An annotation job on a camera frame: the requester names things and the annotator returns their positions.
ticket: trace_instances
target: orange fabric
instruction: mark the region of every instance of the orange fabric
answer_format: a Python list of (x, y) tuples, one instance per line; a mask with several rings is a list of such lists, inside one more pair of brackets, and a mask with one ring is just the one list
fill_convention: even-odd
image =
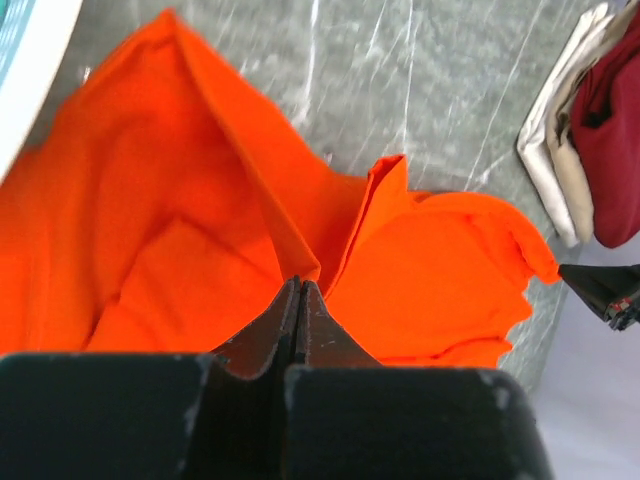
[(556, 271), (508, 204), (407, 192), (402, 156), (331, 171), (171, 12), (0, 189), (2, 352), (211, 350), (298, 274), (385, 363), (494, 366)]

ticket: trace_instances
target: white surface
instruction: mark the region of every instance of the white surface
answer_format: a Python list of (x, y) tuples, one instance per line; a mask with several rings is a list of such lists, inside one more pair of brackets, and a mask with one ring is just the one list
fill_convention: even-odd
[(612, 18), (607, 15), (608, 8), (606, 3), (601, 3), (582, 14), (533, 104), (516, 144), (545, 210), (568, 247), (577, 245), (579, 240), (545, 142), (549, 103), (573, 66), (600, 45), (604, 29)]
[[(640, 235), (579, 263), (640, 263)], [(532, 400), (558, 480), (640, 479), (640, 325), (613, 332), (571, 293)]]
[(82, 0), (39, 0), (0, 88), (0, 180), (20, 151), (56, 75)]

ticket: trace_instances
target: maroon cloth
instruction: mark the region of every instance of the maroon cloth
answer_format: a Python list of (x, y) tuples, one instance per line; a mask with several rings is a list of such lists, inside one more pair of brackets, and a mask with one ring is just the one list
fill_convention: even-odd
[(571, 124), (596, 238), (620, 246), (640, 230), (640, 9), (620, 43), (587, 73)]

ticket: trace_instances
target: marble tabletop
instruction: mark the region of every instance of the marble tabletop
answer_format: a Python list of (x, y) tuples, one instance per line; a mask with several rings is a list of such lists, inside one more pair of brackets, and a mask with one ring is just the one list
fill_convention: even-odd
[[(129, 33), (174, 7), (308, 144), (364, 175), (404, 152), (410, 186), (502, 197), (561, 247), (514, 143), (542, 82), (592, 0), (85, 0), (28, 143)], [(526, 389), (544, 365), (560, 284), (533, 282), (531, 321), (502, 360)]]

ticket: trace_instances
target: white plastic rim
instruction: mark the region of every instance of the white plastic rim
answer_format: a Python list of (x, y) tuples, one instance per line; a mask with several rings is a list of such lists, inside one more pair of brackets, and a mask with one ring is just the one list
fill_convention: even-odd
[(0, 180), (29, 135), (56, 76), (82, 0), (37, 0), (0, 85)]

